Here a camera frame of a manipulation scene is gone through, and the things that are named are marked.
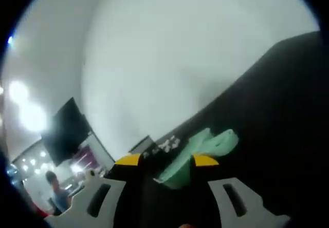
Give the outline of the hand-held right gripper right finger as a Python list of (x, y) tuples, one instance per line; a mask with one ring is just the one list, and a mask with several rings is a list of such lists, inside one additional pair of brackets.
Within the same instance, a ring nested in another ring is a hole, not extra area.
[(237, 178), (207, 181), (219, 214), (220, 227), (284, 227), (286, 215), (275, 215), (264, 207), (263, 199)]

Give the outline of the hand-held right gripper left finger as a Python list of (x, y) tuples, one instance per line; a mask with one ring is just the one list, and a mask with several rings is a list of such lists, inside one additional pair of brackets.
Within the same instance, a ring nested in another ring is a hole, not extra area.
[(116, 161), (106, 176), (94, 170), (85, 174), (84, 187), (72, 196), (71, 206), (58, 216), (48, 216), (50, 227), (126, 227), (134, 217), (125, 209), (136, 205), (137, 197), (129, 190), (140, 178), (138, 166), (142, 154), (129, 154)]

